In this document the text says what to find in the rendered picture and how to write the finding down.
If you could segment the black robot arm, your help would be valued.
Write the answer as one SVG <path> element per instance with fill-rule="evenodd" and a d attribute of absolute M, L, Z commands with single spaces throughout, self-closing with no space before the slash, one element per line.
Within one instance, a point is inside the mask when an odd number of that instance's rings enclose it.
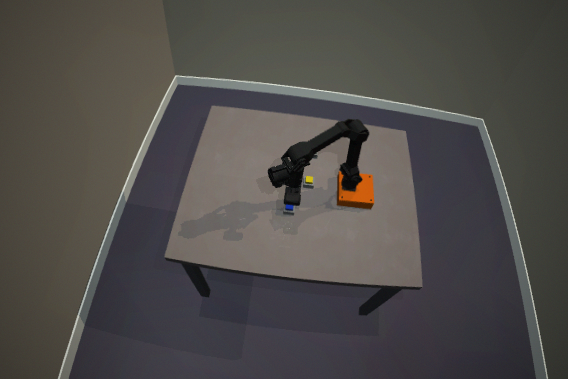
<path fill-rule="evenodd" d="M 363 180 L 359 175 L 358 158 L 362 143 L 369 137 L 369 131 L 359 119 L 339 121 L 332 128 L 307 142 L 292 145 L 281 157 L 281 165 L 268 169 L 268 176 L 275 188 L 288 183 L 289 176 L 298 179 L 302 177 L 304 167 L 310 165 L 315 153 L 329 146 L 341 137 L 350 139 L 346 162 L 340 165 L 343 175 L 341 186 L 344 191 L 356 191 L 356 186 Z M 291 161 L 289 161 L 288 157 Z"/>

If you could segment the blue button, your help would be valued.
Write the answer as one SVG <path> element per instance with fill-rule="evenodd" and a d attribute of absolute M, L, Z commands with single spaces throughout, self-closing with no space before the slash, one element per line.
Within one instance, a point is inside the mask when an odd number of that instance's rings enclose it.
<path fill-rule="evenodd" d="M 292 215 L 294 216 L 295 213 L 295 206 L 293 205 L 285 205 L 284 204 L 284 210 L 283 210 L 283 214 L 284 215 Z"/>

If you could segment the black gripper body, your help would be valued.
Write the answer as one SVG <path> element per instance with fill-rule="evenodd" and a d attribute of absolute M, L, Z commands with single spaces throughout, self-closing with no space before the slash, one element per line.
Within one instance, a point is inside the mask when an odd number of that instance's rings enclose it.
<path fill-rule="evenodd" d="M 293 205 L 299 206 L 301 201 L 301 195 L 298 193 L 301 188 L 303 175 L 298 179 L 294 179 L 289 176 L 288 183 L 286 186 L 289 186 L 289 191 L 284 195 L 284 204 L 285 205 Z"/>

